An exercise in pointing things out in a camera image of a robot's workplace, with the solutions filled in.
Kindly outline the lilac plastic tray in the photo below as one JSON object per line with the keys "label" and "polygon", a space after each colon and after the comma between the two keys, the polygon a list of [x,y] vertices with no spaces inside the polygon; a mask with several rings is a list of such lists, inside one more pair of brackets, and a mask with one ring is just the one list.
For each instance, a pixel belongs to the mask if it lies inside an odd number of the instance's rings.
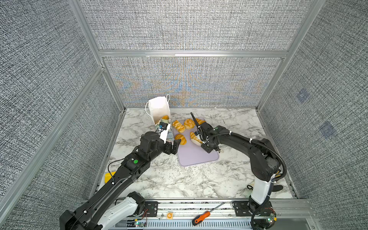
{"label": "lilac plastic tray", "polygon": [[[179,120],[180,123],[184,125],[185,120]],[[175,137],[177,134],[182,134],[186,137],[187,143],[186,145],[180,145],[177,156],[181,166],[193,166],[201,163],[214,162],[219,159],[219,154],[216,151],[212,151],[211,153],[205,152],[200,146],[195,145],[190,139],[190,132],[197,131],[197,127],[195,126],[193,129],[188,130],[184,133],[179,133],[173,127],[173,136]]]}

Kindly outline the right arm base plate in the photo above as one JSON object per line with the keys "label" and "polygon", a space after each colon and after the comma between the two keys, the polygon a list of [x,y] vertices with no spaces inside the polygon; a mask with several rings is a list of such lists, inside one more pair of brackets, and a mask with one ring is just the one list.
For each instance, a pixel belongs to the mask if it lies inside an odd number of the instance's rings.
{"label": "right arm base plate", "polygon": [[[249,202],[249,200],[242,200],[242,201],[233,201],[232,207],[234,208],[235,214],[237,217],[251,217],[253,212],[259,207],[260,205],[256,202]],[[268,201],[260,211],[258,211],[255,217],[268,217],[271,214],[275,214],[275,210],[272,207],[270,201]]]}

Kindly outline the yellow black work glove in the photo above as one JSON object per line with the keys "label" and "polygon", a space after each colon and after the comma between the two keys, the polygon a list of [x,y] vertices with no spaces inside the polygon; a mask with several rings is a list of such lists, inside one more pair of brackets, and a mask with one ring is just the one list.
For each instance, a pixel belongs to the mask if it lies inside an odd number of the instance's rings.
{"label": "yellow black work glove", "polygon": [[278,170],[278,172],[276,173],[276,176],[275,176],[275,182],[274,182],[274,185],[273,185],[273,192],[279,192],[281,190],[283,190],[283,185],[279,184],[278,181],[279,181],[279,178],[281,177],[282,173],[281,170]]}

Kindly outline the floral paper gift bag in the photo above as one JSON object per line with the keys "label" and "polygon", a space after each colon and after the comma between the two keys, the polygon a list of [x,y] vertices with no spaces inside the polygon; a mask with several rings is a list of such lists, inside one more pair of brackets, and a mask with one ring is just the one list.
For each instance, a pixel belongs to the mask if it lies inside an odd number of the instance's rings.
{"label": "floral paper gift bag", "polygon": [[[170,130],[167,135],[167,141],[172,142],[174,140],[173,132],[172,132],[172,123],[171,123],[171,112],[169,108],[170,95],[159,96],[153,99],[150,99],[145,105],[145,112],[149,115],[152,121],[155,124],[155,127],[159,122],[165,122],[170,124]],[[163,116],[168,115],[169,119],[162,119]]]}

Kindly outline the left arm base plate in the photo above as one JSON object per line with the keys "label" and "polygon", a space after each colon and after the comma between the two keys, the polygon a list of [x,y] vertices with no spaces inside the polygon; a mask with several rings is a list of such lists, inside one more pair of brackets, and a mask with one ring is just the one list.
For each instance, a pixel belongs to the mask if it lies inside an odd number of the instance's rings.
{"label": "left arm base plate", "polygon": [[144,206],[144,211],[146,212],[147,217],[157,217],[158,213],[158,205],[157,201],[146,201]]}

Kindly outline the yellow plastic scoop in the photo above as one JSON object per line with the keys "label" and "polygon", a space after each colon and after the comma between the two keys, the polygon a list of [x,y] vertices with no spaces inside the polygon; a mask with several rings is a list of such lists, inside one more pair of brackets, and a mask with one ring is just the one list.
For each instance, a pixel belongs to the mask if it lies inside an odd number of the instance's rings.
{"label": "yellow plastic scoop", "polygon": [[114,174],[115,174],[116,172],[109,172],[109,173],[106,173],[105,175],[104,175],[104,183],[106,184],[106,183],[108,183],[110,180],[111,180],[111,178],[112,178],[112,176],[114,176]]}

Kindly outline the orange handled screwdriver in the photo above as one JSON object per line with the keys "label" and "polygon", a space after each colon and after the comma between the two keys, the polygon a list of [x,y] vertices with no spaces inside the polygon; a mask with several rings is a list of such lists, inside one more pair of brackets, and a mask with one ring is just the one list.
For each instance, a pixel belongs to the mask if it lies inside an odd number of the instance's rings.
{"label": "orange handled screwdriver", "polygon": [[223,206],[225,203],[222,202],[221,204],[219,204],[218,206],[216,206],[215,208],[211,209],[210,211],[205,211],[203,214],[196,216],[194,219],[192,219],[192,225],[193,226],[197,226],[200,223],[202,223],[206,218],[208,218],[211,215],[211,212],[213,212],[214,210],[220,208],[221,206]]}

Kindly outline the round scored bun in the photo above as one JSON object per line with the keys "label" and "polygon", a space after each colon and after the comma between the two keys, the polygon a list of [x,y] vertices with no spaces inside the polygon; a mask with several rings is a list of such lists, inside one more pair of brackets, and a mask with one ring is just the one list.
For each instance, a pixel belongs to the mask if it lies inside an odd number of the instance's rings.
{"label": "round scored bun", "polygon": [[189,118],[184,121],[184,126],[186,129],[191,130],[195,127],[195,123],[192,119]]}

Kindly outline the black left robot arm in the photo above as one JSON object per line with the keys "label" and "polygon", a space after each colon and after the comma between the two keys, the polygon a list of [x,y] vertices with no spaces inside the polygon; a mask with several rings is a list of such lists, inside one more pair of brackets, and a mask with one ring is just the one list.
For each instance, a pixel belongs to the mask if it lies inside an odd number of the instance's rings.
{"label": "black left robot arm", "polygon": [[160,134],[149,131],[140,138],[140,145],[127,155],[112,178],[86,203],[75,211],[66,210],[59,218],[61,230],[101,230],[98,223],[118,196],[150,167],[161,153],[176,154],[181,140],[164,141]]}

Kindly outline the long scored bread loaf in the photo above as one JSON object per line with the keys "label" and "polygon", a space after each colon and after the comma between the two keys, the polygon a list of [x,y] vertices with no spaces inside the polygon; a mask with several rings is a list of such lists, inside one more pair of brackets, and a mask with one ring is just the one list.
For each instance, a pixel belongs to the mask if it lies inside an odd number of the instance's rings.
{"label": "long scored bread loaf", "polygon": [[201,146],[203,144],[203,142],[201,140],[196,138],[194,132],[190,132],[190,139],[197,146]]}

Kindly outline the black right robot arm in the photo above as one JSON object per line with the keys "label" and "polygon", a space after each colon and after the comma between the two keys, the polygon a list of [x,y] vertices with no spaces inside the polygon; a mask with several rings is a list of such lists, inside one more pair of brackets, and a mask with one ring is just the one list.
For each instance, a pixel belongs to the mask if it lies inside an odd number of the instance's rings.
{"label": "black right robot arm", "polygon": [[286,176],[285,162],[268,139],[251,139],[223,126],[212,127],[207,122],[200,124],[194,114],[191,116],[197,127],[195,135],[200,139],[201,148],[204,151],[219,152],[219,145],[222,144],[244,153],[250,159],[255,184],[249,196],[248,209],[250,213],[257,215],[266,207],[273,192],[274,183]]}

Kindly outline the small striped croissant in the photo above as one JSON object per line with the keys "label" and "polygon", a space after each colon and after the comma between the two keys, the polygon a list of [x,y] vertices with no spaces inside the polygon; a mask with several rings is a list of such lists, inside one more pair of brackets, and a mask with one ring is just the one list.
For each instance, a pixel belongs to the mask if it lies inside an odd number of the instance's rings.
{"label": "small striped croissant", "polygon": [[175,137],[174,137],[175,140],[180,140],[180,144],[181,145],[186,145],[187,143],[187,140],[186,140],[186,137],[182,134],[177,134]]}

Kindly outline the twisted braid bread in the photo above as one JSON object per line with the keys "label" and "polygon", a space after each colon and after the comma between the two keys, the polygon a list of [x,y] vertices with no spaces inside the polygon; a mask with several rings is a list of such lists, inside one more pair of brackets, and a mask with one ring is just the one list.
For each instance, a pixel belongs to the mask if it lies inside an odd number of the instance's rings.
{"label": "twisted braid bread", "polygon": [[178,120],[174,121],[172,123],[172,126],[174,127],[175,130],[177,130],[179,133],[184,133],[186,131],[185,126],[180,123]]}

